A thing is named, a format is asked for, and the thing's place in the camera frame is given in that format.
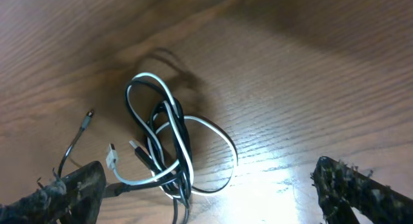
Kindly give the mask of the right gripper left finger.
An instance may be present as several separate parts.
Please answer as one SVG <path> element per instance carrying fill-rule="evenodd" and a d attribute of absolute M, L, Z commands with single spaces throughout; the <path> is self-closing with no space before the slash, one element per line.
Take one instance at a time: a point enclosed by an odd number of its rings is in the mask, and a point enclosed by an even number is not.
<path fill-rule="evenodd" d="M 1 223 L 95 223 L 99 215 L 106 176 L 93 161 L 37 189 L 9 205 L 1 205 Z"/>

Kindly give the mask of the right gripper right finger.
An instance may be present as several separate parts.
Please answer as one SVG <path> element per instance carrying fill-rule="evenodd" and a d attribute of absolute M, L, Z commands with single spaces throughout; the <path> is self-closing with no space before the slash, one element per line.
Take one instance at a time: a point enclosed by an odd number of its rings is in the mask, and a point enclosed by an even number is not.
<path fill-rule="evenodd" d="M 327 223 L 358 223 L 358 209 L 373 223 L 412 223 L 412 199 L 348 167 L 322 156 L 311 173 L 318 204 Z"/>

